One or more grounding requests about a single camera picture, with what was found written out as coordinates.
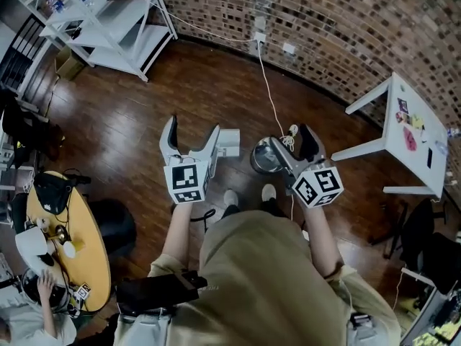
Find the spare white gripper device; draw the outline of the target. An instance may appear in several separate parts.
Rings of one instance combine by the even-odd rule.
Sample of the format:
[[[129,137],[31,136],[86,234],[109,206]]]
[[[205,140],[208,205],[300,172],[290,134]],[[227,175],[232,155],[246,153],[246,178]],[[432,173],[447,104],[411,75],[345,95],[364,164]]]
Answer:
[[[21,286],[30,303],[42,305],[37,289],[38,279],[43,273],[49,274],[53,281],[53,289],[49,298],[52,312],[68,314],[73,318],[79,317],[86,311],[86,300],[91,293],[86,283],[77,283],[71,280],[67,267],[56,255],[26,255],[23,257],[27,270],[22,275]]]

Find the person's left forearm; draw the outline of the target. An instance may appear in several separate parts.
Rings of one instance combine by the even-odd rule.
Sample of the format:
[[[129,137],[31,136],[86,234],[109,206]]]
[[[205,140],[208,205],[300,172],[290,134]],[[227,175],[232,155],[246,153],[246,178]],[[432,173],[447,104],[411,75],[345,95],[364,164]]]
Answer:
[[[162,254],[174,258],[184,267],[189,265],[189,226],[194,203],[178,204],[171,215]]]

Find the cardboard box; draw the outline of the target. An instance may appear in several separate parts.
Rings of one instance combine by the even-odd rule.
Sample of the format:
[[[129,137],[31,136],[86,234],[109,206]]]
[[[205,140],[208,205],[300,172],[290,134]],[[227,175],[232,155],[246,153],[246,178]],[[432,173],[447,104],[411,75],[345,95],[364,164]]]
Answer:
[[[85,63],[69,47],[59,51],[54,59],[55,73],[59,79],[71,81],[85,67]]]

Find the black metal railing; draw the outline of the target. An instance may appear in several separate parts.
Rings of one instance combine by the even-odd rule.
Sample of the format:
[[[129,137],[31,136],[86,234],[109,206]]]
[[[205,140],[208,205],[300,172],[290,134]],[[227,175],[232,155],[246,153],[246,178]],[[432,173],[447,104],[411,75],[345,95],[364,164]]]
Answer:
[[[18,32],[0,20],[0,84],[17,92],[32,66],[45,38],[44,24],[31,14]]]

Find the black office chair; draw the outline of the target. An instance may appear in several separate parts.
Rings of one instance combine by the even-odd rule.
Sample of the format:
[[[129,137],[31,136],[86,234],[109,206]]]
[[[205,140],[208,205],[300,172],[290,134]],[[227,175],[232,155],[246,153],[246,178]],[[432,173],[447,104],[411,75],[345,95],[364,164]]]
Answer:
[[[461,285],[461,244],[435,231],[435,220],[447,220],[446,207],[434,211],[430,199],[423,199],[412,211],[405,201],[400,201],[399,216],[389,220],[390,230],[368,242],[374,246],[391,240],[385,259],[402,249],[400,259],[406,268],[428,278],[443,295]]]

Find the metal bucket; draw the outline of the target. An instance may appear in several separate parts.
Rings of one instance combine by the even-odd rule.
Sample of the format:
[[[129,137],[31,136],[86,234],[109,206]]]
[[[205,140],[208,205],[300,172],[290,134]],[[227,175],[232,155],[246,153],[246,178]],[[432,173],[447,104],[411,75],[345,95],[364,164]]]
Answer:
[[[269,137],[262,138],[255,145],[251,152],[250,164],[260,174],[273,174],[282,170],[282,165],[270,146]]]

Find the black jacket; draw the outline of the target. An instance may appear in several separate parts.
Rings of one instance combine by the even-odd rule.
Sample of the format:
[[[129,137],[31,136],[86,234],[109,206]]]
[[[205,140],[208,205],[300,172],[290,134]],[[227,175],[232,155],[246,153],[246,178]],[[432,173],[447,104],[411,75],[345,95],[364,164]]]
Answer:
[[[12,163],[16,169],[30,160],[33,150],[51,161],[58,159],[65,139],[59,125],[43,122],[33,113],[23,111],[14,93],[8,89],[0,89],[0,113],[3,115],[2,130],[13,140]]]

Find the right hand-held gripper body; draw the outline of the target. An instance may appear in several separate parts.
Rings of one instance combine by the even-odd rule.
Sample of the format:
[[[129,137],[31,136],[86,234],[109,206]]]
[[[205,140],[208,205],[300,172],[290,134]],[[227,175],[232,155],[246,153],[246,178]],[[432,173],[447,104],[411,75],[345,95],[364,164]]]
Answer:
[[[295,172],[284,168],[285,192],[298,197],[306,208],[332,203],[342,193],[338,169],[325,157],[320,161],[298,160]]]

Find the white long-handled dustpan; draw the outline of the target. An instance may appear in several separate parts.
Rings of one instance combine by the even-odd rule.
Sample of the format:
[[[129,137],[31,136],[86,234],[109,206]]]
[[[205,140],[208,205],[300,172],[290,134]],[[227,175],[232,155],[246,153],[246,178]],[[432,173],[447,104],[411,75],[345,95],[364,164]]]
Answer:
[[[218,157],[239,157],[240,155],[240,130],[220,129],[216,149]]]

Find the black chest pack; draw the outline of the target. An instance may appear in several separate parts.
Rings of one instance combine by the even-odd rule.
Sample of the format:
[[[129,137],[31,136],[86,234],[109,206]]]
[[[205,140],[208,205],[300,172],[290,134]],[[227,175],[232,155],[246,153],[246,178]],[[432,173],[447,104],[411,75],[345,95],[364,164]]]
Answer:
[[[193,301],[207,280],[197,271],[124,280],[116,290],[117,303],[130,311],[158,309]]]

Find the dark printed cards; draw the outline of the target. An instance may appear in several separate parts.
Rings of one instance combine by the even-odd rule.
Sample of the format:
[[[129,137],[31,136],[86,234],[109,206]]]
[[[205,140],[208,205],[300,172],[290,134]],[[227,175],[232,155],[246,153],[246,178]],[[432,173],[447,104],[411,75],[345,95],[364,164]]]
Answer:
[[[411,124],[411,117],[408,112],[408,104],[405,100],[398,98],[399,111],[396,112],[395,118],[398,123]]]

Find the yellow paper cup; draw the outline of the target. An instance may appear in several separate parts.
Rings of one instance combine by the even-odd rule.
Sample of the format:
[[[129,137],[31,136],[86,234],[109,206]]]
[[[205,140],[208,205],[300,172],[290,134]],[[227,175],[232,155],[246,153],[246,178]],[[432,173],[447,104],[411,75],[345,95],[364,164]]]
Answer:
[[[63,244],[63,251],[68,258],[74,259],[85,246],[82,240],[66,241]]]

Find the pink packet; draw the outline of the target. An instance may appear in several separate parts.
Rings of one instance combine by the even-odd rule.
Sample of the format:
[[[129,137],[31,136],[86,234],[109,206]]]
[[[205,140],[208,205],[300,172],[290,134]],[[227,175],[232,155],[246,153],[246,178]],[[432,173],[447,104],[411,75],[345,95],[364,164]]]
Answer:
[[[406,126],[403,127],[403,135],[404,135],[406,148],[409,151],[416,151],[417,150],[416,139],[414,138],[412,132]]]

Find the white shelf unit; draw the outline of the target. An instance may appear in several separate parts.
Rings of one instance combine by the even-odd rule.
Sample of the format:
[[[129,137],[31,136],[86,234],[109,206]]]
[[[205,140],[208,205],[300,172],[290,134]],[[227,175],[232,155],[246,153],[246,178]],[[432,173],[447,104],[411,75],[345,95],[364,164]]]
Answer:
[[[147,81],[147,73],[166,44],[177,38],[164,0],[62,0],[52,12],[46,0],[18,0],[44,24],[40,33],[65,45],[91,67],[103,66]]]

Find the small brass object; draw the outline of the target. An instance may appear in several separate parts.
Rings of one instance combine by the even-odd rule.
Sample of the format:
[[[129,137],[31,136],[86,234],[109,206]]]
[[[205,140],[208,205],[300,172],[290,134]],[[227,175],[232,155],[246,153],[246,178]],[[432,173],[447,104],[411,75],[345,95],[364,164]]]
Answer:
[[[48,236],[48,240],[58,241],[61,245],[64,245],[71,239],[66,227],[63,225],[57,225],[54,227],[54,232]]]

